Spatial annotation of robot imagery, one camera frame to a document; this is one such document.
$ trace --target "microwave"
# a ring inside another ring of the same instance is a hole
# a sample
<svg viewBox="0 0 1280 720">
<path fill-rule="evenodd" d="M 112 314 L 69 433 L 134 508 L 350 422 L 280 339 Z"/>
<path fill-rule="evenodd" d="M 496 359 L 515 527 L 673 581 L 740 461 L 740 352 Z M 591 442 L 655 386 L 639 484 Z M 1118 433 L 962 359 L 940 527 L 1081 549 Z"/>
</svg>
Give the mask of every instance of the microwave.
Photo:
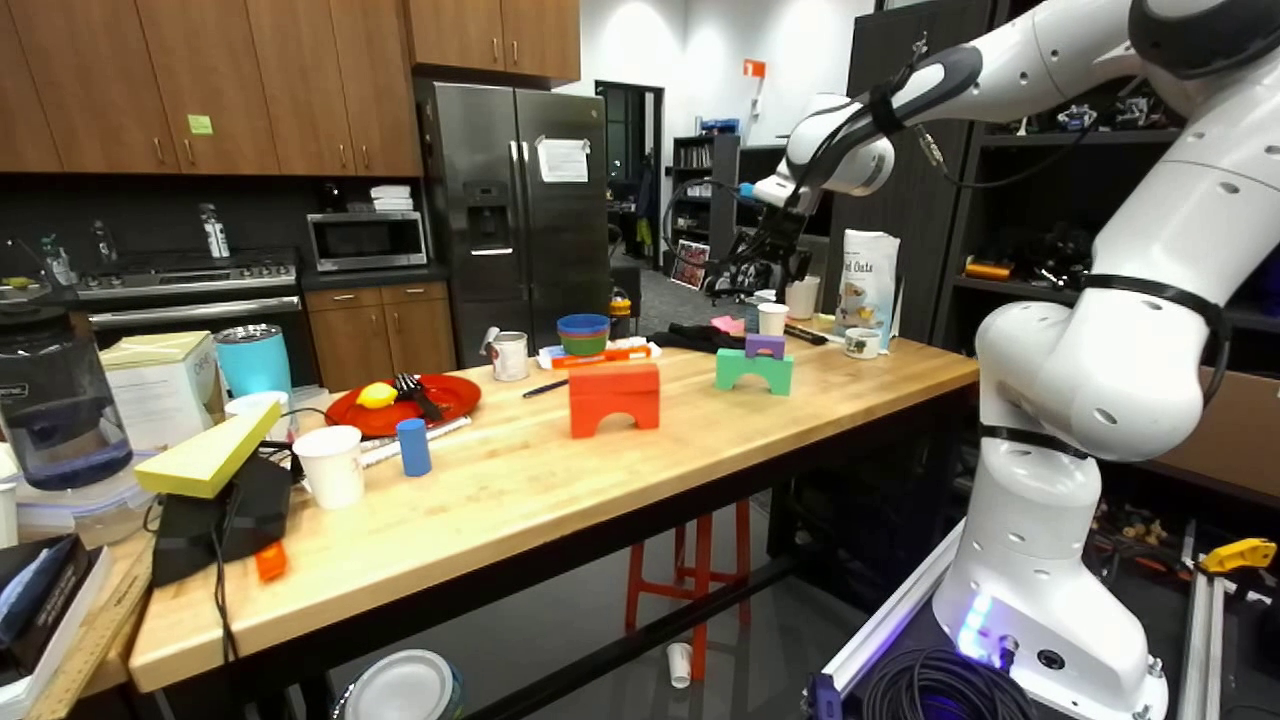
<svg viewBox="0 0 1280 720">
<path fill-rule="evenodd" d="M 431 262 L 422 212 L 309 212 L 317 273 L 416 270 Z"/>
</svg>

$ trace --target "stainless steel refrigerator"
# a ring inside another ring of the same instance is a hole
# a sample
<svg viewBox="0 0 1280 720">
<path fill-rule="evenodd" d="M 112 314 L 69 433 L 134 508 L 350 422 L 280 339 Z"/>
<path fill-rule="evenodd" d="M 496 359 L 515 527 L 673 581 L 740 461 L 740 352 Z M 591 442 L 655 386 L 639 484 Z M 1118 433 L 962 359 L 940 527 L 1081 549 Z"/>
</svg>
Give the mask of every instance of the stainless steel refrigerator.
<svg viewBox="0 0 1280 720">
<path fill-rule="evenodd" d="M 555 316 L 609 314 L 605 103 L 499 84 L 425 84 L 429 196 L 460 359 L 489 327 L 555 344 Z"/>
</svg>

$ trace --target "purple light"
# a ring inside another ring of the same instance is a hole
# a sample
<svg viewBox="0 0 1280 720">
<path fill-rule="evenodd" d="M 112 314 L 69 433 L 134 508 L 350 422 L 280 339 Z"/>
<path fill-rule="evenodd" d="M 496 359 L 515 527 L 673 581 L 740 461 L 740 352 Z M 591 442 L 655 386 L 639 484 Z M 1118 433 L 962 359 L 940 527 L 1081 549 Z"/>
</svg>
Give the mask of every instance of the purple light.
<svg viewBox="0 0 1280 720">
<path fill-rule="evenodd" d="M 991 598 L 975 593 L 970 613 L 965 613 L 965 625 L 956 634 L 962 657 L 970 657 L 970 661 L 988 661 L 991 657 L 985 636 L 979 636 L 988 627 L 988 615 L 991 615 Z"/>
</svg>

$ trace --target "drawer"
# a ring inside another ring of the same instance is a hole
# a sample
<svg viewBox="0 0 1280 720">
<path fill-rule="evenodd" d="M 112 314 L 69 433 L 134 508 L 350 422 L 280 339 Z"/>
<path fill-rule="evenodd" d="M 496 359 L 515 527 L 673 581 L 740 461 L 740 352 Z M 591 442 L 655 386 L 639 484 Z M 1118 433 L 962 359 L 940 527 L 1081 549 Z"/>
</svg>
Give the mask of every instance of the drawer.
<svg viewBox="0 0 1280 720">
<path fill-rule="evenodd" d="M 443 284 L 393 284 L 393 287 L 381 287 L 384 306 L 425 306 L 425 299 L 448 299 L 448 287 Z"/>
<path fill-rule="evenodd" d="M 331 287 L 331 293 L 309 293 L 309 310 L 376 310 L 376 287 Z"/>
<path fill-rule="evenodd" d="M 1156 461 L 1159 472 L 1280 504 L 1280 382 L 1226 371 L 1199 430 Z"/>
</svg>

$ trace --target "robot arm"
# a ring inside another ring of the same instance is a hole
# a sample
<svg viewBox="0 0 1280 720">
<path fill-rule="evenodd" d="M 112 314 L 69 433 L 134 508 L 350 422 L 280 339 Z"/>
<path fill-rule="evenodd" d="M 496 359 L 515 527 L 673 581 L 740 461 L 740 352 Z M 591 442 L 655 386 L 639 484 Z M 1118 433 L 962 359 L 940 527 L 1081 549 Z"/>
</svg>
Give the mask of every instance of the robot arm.
<svg viewBox="0 0 1280 720">
<path fill-rule="evenodd" d="M 1126 39 L 1128 6 L 1045 0 L 971 45 L 924 56 L 894 88 L 803 117 L 756 196 L 802 216 L 815 212 L 822 193 L 873 196 L 894 177 L 894 133 L 930 119 L 1036 117 L 1103 81 L 1138 75 Z"/>
<path fill-rule="evenodd" d="M 1045 0 L 888 92 L 810 117 L 756 196 L 791 212 L 822 193 L 870 196 L 894 173 L 896 129 L 1021 119 L 1118 75 L 1150 75 L 1187 133 L 1098 237 L 1077 310 L 1004 306 L 979 326 L 985 442 L 933 615 L 971 661 L 1021 650 L 1000 665 L 1064 715 L 1156 720 L 1159 665 L 1081 549 L 1098 455 L 1151 461 L 1198 430 L 1207 327 L 1275 248 L 1280 6 Z"/>
</svg>

